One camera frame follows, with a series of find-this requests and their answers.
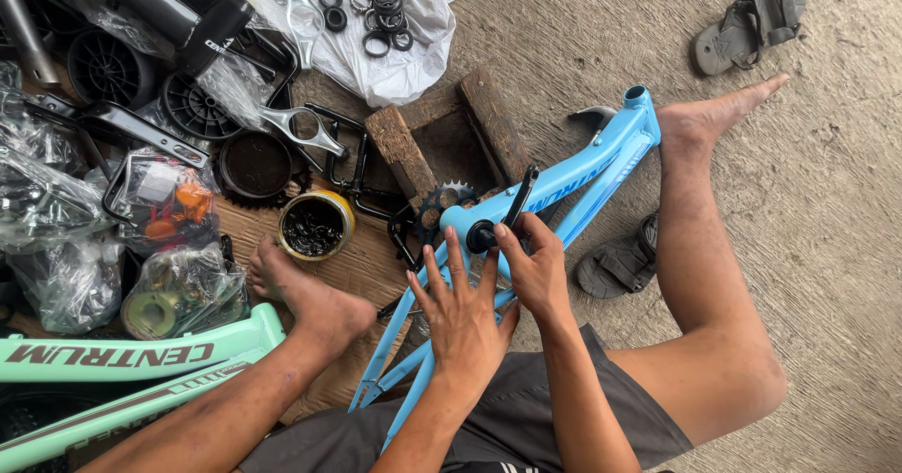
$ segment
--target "bare foot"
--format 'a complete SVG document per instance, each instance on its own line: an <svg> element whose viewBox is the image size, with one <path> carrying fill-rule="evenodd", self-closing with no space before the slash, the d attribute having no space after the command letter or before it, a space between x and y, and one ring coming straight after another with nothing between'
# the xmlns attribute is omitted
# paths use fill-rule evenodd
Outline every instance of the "bare foot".
<svg viewBox="0 0 902 473"><path fill-rule="evenodd" d="M294 314L292 333L315 334L344 351L376 320L376 309L369 301L336 290L305 272L273 236L260 239L250 265L248 280L254 292L285 302Z"/></svg>
<svg viewBox="0 0 902 473"><path fill-rule="evenodd" d="M788 81L789 75L781 73L718 98L671 103L655 109L661 128L661 148L710 153L721 133L773 96Z"/></svg>

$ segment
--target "sandal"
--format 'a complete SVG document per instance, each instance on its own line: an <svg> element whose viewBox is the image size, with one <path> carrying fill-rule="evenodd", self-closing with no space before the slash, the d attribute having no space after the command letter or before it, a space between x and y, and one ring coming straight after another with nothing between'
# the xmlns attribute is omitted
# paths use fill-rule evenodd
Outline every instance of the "sandal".
<svg viewBox="0 0 902 473"><path fill-rule="evenodd" d="M637 294L655 276L658 213L652 212L634 232L604 242L576 266L576 280L597 299Z"/></svg>
<svg viewBox="0 0 902 473"><path fill-rule="evenodd" d="M806 0L736 0L723 20L698 33L690 56L695 68L716 75L733 66L749 70L761 51L798 35ZM751 54L755 58L749 62Z"/></svg>

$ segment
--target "bicycle frame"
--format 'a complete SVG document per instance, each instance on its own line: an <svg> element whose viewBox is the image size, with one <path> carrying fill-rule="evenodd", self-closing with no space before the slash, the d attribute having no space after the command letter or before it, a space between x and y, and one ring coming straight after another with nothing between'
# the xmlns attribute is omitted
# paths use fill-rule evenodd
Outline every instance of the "bicycle frame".
<svg viewBox="0 0 902 473"><path fill-rule="evenodd" d="M189 372L0 443L0 473L155 421L240 373L284 339L275 309L265 303L251 309L248 319L174 340L0 340L0 382L109 382Z"/></svg>
<svg viewBox="0 0 902 473"><path fill-rule="evenodd" d="M555 234L561 238L564 248L570 246L576 237L585 229L593 217L611 198L626 176L636 166L648 150L660 143L661 134L658 120L648 96L648 90L643 86L633 86L623 93L623 107L615 115L601 133L598 133L591 143L580 153L564 160L539 174L529 198L524 205L524 210L538 212L552 203L566 197L570 193L581 188L584 184L593 180L589 188L580 199L570 208L567 215L560 221L555 229ZM448 208L439 221L444 228L448 225L457 230L457 237L467 238L470 227L478 220L489 219L493 223L501 221L511 207L513 197L517 194L520 184L481 202L470 209L461 207ZM469 264L472 254L465 246L461 246L465 264ZM435 249L435 259L439 266L447 261L447 247L443 243ZM511 279L511 269L501 256L499 260L499 273ZM447 267L442 268L442 276L450 283ZM418 277L420 283L426 284L426 269L422 269ZM513 289L509 288L495 295L495 308L502 306L515 297ZM376 351L366 372L357 387L354 399L348 411L353 411L358 403L360 407L366 407L378 395L400 381L404 375L412 371L420 364L420 371L413 381L404 403L398 410L395 420L391 423L385 450L391 439L400 430L401 424L410 414L417 403L423 390L428 385L429 378L435 367L435 358L432 355L431 341L427 341L416 351L404 358L391 371L379 378L385 359L388 356L391 345L397 336L401 325L411 310L415 300L412 290L408 288L401 297L398 308L382 335Z"/></svg>

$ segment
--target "wooden stand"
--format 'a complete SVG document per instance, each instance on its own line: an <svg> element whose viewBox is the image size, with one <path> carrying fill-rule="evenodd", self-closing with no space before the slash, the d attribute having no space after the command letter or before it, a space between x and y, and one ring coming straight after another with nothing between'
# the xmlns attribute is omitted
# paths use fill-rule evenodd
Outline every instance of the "wooden stand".
<svg viewBox="0 0 902 473"><path fill-rule="evenodd" d="M366 129L417 209L438 186L411 132L463 110L500 188L520 182L529 156L489 70L478 68L457 84L433 91L403 107L389 106L367 117Z"/></svg>

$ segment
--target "dark shorts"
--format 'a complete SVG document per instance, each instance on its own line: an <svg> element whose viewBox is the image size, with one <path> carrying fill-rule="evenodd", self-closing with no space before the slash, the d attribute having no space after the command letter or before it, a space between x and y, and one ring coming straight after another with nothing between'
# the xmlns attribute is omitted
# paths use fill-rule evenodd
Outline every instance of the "dark shorts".
<svg viewBox="0 0 902 473"><path fill-rule="evenodd" d="M642 469L692 449L660 405L604 355L589 325L580 331L598 380ZM244 473L366 473L377 458L401 400L351 413L321 411L273 433L239 466ZM457 431L442 472L470 462L502 462L539 471L562 471L551 422L545 357L509 353L479 404Z"/></svg>

